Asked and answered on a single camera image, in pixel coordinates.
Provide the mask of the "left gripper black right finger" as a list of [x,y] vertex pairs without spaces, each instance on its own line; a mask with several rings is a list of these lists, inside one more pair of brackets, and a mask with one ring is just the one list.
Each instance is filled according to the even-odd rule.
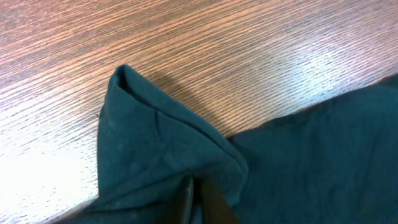
[[211,178],[200,180],[200,197],[205,224],[241,224]]

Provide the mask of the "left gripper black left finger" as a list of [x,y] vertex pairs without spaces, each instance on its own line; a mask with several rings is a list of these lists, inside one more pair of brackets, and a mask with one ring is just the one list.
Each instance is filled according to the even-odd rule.
[[177,193],[169,200],[163,215],[156,224],[189,224],[194,196],[192,176],[183,178]]

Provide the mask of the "dark green t-shirt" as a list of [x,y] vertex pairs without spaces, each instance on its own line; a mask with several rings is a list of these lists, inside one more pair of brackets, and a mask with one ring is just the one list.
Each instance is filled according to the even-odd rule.
[[156,223],[186,176],[241,223],[396,223],[397,77],[229,138],[127,65],[99,115],[98,198],[65,223]]

